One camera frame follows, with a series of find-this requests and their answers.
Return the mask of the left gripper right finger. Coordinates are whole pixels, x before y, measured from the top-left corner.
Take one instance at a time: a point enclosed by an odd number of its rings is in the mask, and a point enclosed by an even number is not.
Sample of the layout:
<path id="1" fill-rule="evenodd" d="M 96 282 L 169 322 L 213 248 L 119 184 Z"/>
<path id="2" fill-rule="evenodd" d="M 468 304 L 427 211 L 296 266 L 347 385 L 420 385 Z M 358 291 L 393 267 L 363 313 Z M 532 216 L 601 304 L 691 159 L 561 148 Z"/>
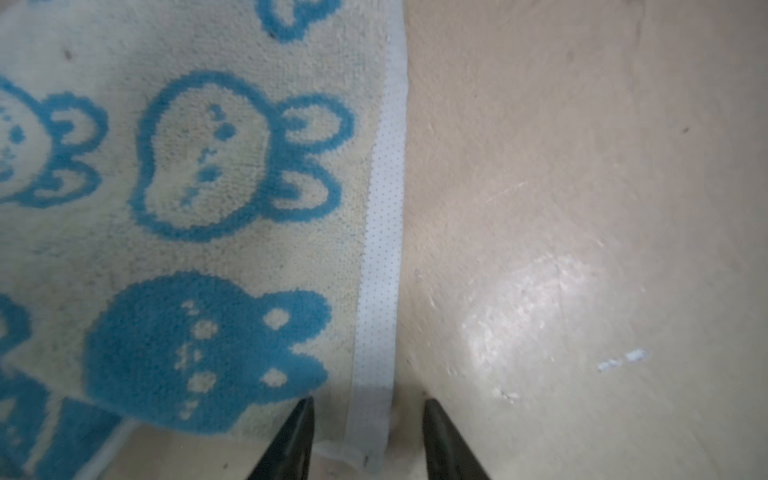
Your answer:
<path id="1" fill-rule="evenodd" d="M 422 436 L 429 480 L 490 480 L 437 399 L 424 403 Z"/>

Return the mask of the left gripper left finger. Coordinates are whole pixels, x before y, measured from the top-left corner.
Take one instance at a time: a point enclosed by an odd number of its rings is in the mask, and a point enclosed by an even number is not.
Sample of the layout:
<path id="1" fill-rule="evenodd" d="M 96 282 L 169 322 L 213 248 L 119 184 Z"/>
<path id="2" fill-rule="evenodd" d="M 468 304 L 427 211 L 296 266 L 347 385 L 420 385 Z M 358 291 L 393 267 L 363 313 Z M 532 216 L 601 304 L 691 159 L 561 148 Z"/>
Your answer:
<path id="1" fill-rule="evenodd" d="M 307 480 L 315 432 L 314 399 L 300 400 L 247 480 Z"/>

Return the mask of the blue bunny pattern towel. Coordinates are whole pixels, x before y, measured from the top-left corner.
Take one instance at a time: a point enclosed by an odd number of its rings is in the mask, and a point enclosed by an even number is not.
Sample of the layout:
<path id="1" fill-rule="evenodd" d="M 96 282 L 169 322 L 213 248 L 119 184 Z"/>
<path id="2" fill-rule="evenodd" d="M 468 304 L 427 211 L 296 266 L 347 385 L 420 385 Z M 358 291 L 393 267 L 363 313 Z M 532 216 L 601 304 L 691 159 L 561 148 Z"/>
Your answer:
<path id="1" fill-rule="evenodd" d="M 1 5 L 1 475 L 95 479 L 138 425 L 390 430 L 399 1 Z"/>

